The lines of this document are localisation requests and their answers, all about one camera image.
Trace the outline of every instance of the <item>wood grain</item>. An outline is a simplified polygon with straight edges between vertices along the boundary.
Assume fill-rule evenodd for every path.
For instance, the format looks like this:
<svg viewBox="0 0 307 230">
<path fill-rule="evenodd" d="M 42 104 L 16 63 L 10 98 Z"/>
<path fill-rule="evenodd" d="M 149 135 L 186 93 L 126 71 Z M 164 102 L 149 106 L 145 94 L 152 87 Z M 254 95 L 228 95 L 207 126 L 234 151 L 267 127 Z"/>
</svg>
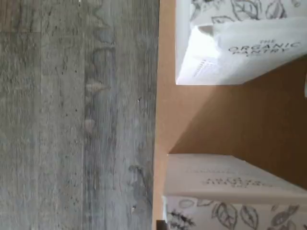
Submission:
<svg viewBox="0 0 307 230">
<path fill-rule="evenodd" d="M 0 229 L 37 229 L 40 34 L 0 33 Z"/>
<path fill-rule="evenodd" d="M 0 0 L 0 229 L 150 229 L 158 7 Z"/>
<path fill-rule="evenodd" d="M 150 229 L 158 1 L 83 1 L 84 229 Z"/>
<path fill-rule="evenodd" d="M 42 0 L 39 227 L 82 229 L 84 52 L 76 2 Z M 68 22 L 70 17 L 74 24 Z"/>
<path fill-rule="evenodd" d="M 0 31 L 40 32 L 41 0 L 0 0 Z"/>
</svg>

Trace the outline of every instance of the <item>the organic pantry logo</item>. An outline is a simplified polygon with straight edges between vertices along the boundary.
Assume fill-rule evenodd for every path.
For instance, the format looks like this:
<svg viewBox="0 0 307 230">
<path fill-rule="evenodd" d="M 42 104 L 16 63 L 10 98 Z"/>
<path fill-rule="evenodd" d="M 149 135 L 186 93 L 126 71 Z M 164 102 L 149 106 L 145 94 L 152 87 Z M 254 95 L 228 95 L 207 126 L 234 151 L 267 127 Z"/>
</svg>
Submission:
<svg viewBox="0 0 307 230">
<path fill-rule="evenodd" d="M 284 53 L 301 46 L 300 42 L 277 43 L 275 40 L 260 41 L 252 46 L 232 46 L 228 49 L 232 55 L 259 56 L 263 54 Z"/>
</svg>

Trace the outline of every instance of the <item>brown cardboard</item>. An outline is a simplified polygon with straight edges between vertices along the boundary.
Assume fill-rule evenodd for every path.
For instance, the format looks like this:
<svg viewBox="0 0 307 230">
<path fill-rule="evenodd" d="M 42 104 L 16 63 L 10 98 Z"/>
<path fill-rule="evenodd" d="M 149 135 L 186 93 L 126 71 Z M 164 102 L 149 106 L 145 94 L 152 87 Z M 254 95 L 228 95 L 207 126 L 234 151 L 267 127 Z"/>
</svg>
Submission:
<svg viewBox="0 0 307 230">
<path fill-rule="evenodd" d="M 167 153 L 233 155 L 307 188 L 307 58 L 244 85 L 175 85 L 175 0 L 160 1 L 153 229 Z"/>
</svg>

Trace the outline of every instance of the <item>leaf illustration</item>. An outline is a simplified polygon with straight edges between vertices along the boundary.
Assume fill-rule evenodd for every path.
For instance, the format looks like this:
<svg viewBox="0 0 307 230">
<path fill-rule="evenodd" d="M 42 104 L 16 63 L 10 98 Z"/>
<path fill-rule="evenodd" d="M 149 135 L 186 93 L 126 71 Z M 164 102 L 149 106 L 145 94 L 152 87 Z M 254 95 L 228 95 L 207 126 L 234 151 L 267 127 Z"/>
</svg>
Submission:
<svg viewBox="0 0 307 230">
<path fill-rule="evenodd" d="M 296 230 L 296 224 L 292 220 L 288 221 L 287 230 Z"/>
<path fill-rule="evenodd" d="M 220 203 L 217 207 L 217 218 L 219 222 L 229 230 L 234 230 L 238 219 L 237 210 L 232 205 Z"/>
<path fill-rule="evenodd" d="M 288 212 L 285 212 L 285 211 L 279 212 L 273 217 L 271 221 L 271 225 L 273 227 L 281 225 L 285 223 L 289 219 L 290 216 L 291 215 Z"/>
<path fill-rule="evenodd" d="M 279 208 L 279 205 L 273 205 L 271 208 L 272 212 L 275 212 Z"/>
<path fill-rule="evenodd" d="M 280 19 L 287 17 L 281 0 L 274 0 L 268 5 L 268 8 L 265 12 L 265 17 L 267 19 Z"/>
<path fill-rule="evenodd" d="M 173 210 L 172 212 L 168 212 L 173 218 L 170 221 L 170 223 L 173 224 L 173 227 L 180 227 L 180 228 L 185 228 L 187 226 L 196 226 L 195 222 L 193 221 L 192 218 L 188 218 L 181 214 L 180 212 L 177 212 L 176 210 Z"/>
<path fill-rule="evenodd" d="M 211 219 L 214 219 L 217 217 L 217 207 L 219 206 L 219 204 L 215 204 L 213 206 L 213 209 L 212 209 L 212 213 L 211 213 Z"/>
<path fill-rule="evenodd" d="M 259 217 L 256 209 L 251 206 L 242 206 L 240 216 L 246 225 L 250 226 L 254 230 L 257 230 Z"/>
<path fill-rule="evenodd" d="M 189 208 L 189 207 L 192 207 L 194 204 L 195 204 L 194 201 L 189 200 L 189 199 L 184 199 L 184 200 L 179 201 L 180 208 Z"/>
<path fill-rule="evenodd" d="M 214 16 L 211 18 L 213 23 L 227 23 L 227 22 L 234 22 L 230 17 L 228 16 Z"/>
<path fill-rule="evenodd" d="M 294 7 L 300 7 L 301 6 L 301 0 L 291 0 Z"/>
<path fill-rule="evenodd" d="M 233 12 L 240 20 L 259 19 L 259 13 L 262 11 L 260 0 L 231 0 Z"/>
<path fill-rule="evenodd" d="M 213 202 L 214 202 L 213 200 L 198 199 L 197 200 L 197 207 L 209 206 Z"/>
<path fill-rule="evenodd" d="M 198 2 L 195 1 L 195 0 L 192 0 L 191 3 L 192 3 L 192 4 L 194 5 L 194 7 L 195 7 L 194 13 L 192 14 L 191 19 L 190 19 L 190 21 L 193 21 L 193 20 L 196 19 L 197 16 L 200 14 L 200 12 L 201 12 L 201 5 L 200 5 L 200 3 L 198 3 Z"/>
<path fill-rule="evenodd" d="M 213 6 L 217 11 L 220 10 L 221 3 L 225 3 L 225 0 L 213 0 Z"/>
<path fill-rule="evenodd" d="M 289 208 L 287 209 L 287 213 L 289 215 L 294 215 L 299 209 L 299 205 L 290 205 Z"/>
</svg>

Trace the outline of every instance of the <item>gray wood plank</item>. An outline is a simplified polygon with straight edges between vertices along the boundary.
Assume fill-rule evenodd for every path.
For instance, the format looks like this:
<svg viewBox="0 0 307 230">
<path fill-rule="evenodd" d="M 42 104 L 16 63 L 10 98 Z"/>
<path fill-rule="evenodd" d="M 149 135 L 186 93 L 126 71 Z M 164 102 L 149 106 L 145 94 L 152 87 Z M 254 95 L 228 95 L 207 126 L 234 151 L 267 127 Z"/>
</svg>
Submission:
<svg viewBox="0 0 307 230">
<path fill-rule="evenodd" d="M 82 229 L 84 52 L 75 3 L 42 0 L 38 225 L 44 230 Z"/>
<path fill-rule="evenodd" d="M 152 224 L 158 0 L 82 0 L 83 229 Z"/>
<path fill-rule="evenodd" d="M 82 5 L 79 0 L 41 0 L 42 36 L 83 34 Z"/>
<path fill-rule="evenodd" d="M 40 32 L 40 0 L 0 0 L 0 31 Z"/>
<path fill-rule="evenodd" d="M 40 34 L 0 33 L 0 229 L 37 229 Z"/>
</svg>

